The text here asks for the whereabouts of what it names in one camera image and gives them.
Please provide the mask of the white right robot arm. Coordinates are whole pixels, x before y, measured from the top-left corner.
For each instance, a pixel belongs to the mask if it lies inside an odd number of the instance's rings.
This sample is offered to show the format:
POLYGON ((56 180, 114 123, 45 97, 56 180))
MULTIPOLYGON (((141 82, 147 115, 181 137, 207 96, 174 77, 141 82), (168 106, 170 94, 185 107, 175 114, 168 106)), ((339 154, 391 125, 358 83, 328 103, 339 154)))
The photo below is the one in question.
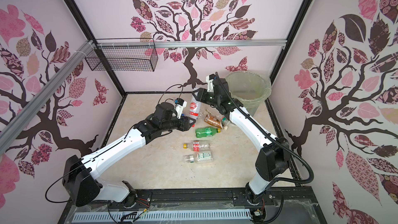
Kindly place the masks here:
POLYGON ((256 173, 247 185, 246 196, 249 202, 256 203, 268 191, 276 179, 288 168, 290 154, 281 148, 286 143, 263 128, 243 106, 231 96, 223 79, 215 83, 212 90, 199 88, 192 92, 195 100, 214 107, 218 112, 237 126, 252 141, 258 151, 255 162, 256 173))

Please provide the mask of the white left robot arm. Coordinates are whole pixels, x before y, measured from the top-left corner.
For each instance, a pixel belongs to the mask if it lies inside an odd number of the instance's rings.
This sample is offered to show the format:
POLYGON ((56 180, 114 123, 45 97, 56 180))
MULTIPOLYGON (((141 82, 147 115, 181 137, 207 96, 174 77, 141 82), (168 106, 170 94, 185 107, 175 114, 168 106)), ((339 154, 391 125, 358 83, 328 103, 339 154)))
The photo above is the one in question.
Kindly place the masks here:
POLYGON ((160 103, 153 114, 133 125, 121 138, 82 158, 70 157, 65 164, 62 185, 73 203, 81 207, 93 201, 114 201, 132 207, 137 201, 137 191, 125 180, 112 182, 101 179, 101 175, 126 155, 153 140, 173 130, 190 130, 196 120, 182 114, 186 106, 186 101, 181 98, 176 99, 175 104, 160 103))

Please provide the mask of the clear bottle green label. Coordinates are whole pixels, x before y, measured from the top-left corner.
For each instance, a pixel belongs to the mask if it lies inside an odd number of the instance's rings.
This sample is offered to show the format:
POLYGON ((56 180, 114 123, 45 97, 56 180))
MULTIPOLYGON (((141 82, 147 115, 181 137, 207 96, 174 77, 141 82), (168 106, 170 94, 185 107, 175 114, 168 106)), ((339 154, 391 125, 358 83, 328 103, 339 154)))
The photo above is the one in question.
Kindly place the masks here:
POLYGON ((213 159, 211 151, 196 152, 192 155, 184 156, 185 163, 209 163, 213 159))

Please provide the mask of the white bottle red cap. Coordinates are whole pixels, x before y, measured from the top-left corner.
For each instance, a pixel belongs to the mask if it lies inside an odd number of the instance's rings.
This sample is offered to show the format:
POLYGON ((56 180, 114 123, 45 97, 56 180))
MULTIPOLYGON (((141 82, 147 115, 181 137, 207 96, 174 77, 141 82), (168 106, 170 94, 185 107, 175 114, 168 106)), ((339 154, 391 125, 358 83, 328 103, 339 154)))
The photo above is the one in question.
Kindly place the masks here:
POLYGON ((189 108, 189 117, 197 120, 199 117, 200 109, 202 103, 198 101, 194 96, 192 97, 190 108, 189 108))

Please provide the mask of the clear Coca-Cola bottle yellow cap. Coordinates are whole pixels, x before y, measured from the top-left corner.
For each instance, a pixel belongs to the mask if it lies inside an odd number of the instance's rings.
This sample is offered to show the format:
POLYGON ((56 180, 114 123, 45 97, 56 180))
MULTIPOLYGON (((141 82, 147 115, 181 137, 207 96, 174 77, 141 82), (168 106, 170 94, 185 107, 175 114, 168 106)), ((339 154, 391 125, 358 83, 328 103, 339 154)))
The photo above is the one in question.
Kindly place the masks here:
POLYGON ((189 149, 193 152, 207 151, 210 150, 210 144, 201 141, 193 141, 190 143, 184 143, 183 149, 189 149))

